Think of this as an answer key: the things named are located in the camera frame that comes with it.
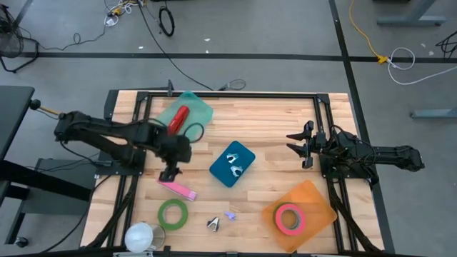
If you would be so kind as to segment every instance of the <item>teal plastic tray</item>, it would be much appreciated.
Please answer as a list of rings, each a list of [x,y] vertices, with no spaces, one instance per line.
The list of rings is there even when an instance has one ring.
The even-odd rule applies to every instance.
[[[186,91],[182,93],[169,107],[167,107],[165,111],[162,111],[157,119],[168,125],[178,112],[178,109],[183,105],[187,106],[190,111],[186,121],[179,130],[178,135],[184,134],[184,131],[189,127],[189,125],[194,123],[200,123],[203,127],[206,127],[208,122],[213,118],[213,109],[194,93]],[[192,126],[186,132],[186,136],[190,141],[196,140],[200,135],[200,126]]]

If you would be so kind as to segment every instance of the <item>green tape roll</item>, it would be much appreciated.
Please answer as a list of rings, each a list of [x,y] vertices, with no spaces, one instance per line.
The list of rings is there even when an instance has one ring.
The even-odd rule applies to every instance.
[[[173,206],[173,205],[176,205],[181,209],[181,218],[175,224],[170,224],[165,221],[165,211],[166,211],[166,209],[168,209],[170,206]],[[184,224],[186,223],[188,214],[189,213],[187,211],[187,206],[183,201],[178,200],[178,199],[170,199],[160,206],[159,213],[158,213],[160,226],[162,226],[162,228],[164,228],[165,230],[179,229],[182,226],[184,226]]]

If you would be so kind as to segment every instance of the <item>purple object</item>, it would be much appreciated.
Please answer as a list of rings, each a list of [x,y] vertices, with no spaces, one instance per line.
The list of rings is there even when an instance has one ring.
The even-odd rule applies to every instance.
[[[231,213],[231,212],[229,212],[229,211],[225,211],[224,214],[225,214],[228,218],[230,218],[231,221],[234,221],[234,220],[235,220],[235,217],[236,217],[235,213]]]

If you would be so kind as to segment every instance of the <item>blue box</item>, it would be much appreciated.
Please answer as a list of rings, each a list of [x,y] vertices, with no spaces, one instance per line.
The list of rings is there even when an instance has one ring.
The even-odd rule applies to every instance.
[[[230,159],[227,159],[228,154],[237,154],[238,158],[232,163],[229,163]],[[254,162],[255,158],[256,155],[253,152],[244,147],[240,142],[233,141],[213,165],[209,167],[209,172],[227,187],[232,187],[246,172],[251,163]],[[243,171],[234,171],[233,173],[232,166],[241,167]]]

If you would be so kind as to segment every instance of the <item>black floor line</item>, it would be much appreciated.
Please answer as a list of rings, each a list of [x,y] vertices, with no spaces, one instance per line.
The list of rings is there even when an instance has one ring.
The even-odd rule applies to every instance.
[[[333,23],[335,25],[336,36],[338,38],[341,55],[343,57],[344,69],[346,71],[346,78],[348,79],[349,91],[351,92],[354,113],[358,124],[358,131],[362,140],[370,142],[370,138],[368,137],[368,129],[366,128],[366,122],[363,116],[362,104],[358,95],[356,80],[352,71],[351,60],[349,58],[348,49],[346,48],[343,29],[341,28],[340,24],[338,9],[336,8],[335,0],[328,0],[328,2],[330,4],[331,14],[333,17]],[[375,208],[376,213],[378,214],[378,222],[381,229],[383,244],[387,253],[395,253],[391,230],[386,215],[386,207],[384,206],[383,196],[379,184],[380,182],[378,182],[378,184],[373,187],[373,198],[375,199]]]
[[[32,57],[34,53],[24,52],[20,57]],[[305,60],[305,61],[343,61],[341,56],[310,54],[173,54],[172,59],[244,59],[244,60]],[[41,52],[41,58],[94,58],[94,59],[167,59],[160,53],[70,53]]]
[[[375,56],[350,56],[349,61],[352,62],[378,62]],[[412,58],[409,57],[395,57],[393,62],[397,64],[411,63]],[[436,57],[416,57],[417,64],[457,64],[457,58],[444,59]]]
[[[19,12],[19,14],[17,15],[16,19],[14,19],[14,21],[16,22],[16,25],[19,25],[22,21],[22,19],[24,18],[24,16],[26,15],[27,11],[29,10],[30,6],[31,6],[31,3],[33,2],[34,0],[27,0],[26,3],[24,4],[24,6],[22,7],[21,11]]]
[[[233,60],[298,60],[298,61],[343,61],[341,56],[326,56],[313,54],[168,54],[172,59],[233,59]],[[33,57],[34,53],[24,52],[20,57]],[[41,52],[41,58],[80,58],[80,59],[167,59],[160,53],[72,53],[72,52]],[[378,59],[371,56],[350,56],[351,62],[376,63]],[[412,58],[397,57],[398,64],[411,63]],[[457,64],[457,58],[416,58],[417,64]]]

